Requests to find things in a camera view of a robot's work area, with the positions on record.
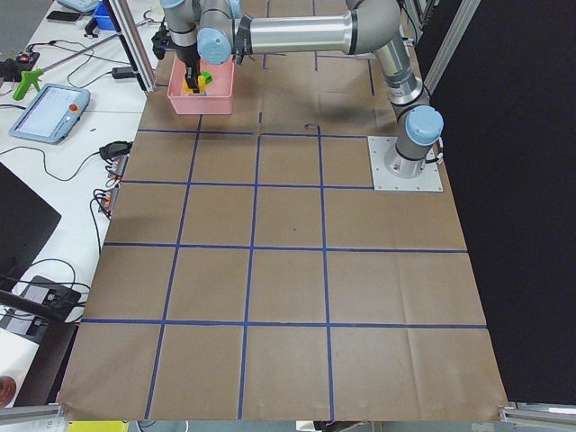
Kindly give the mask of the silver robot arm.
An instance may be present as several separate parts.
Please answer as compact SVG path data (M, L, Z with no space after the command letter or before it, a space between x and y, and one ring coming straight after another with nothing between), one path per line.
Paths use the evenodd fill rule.
M429 91L410 62L396 1L341 1L318 15L312 1L164 1L165 25L184 83L198 88L201 64L241 64L248 56L334 52L371 54L382 70L398 122L429 104Z

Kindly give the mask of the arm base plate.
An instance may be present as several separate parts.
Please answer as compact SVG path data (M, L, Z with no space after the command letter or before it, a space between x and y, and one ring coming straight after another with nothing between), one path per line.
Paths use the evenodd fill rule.
M428 164L434 156L431 149L418 161L410 161L396 149L396 137L368 136L373 189L377 192L431 192L444 188L437 163Z

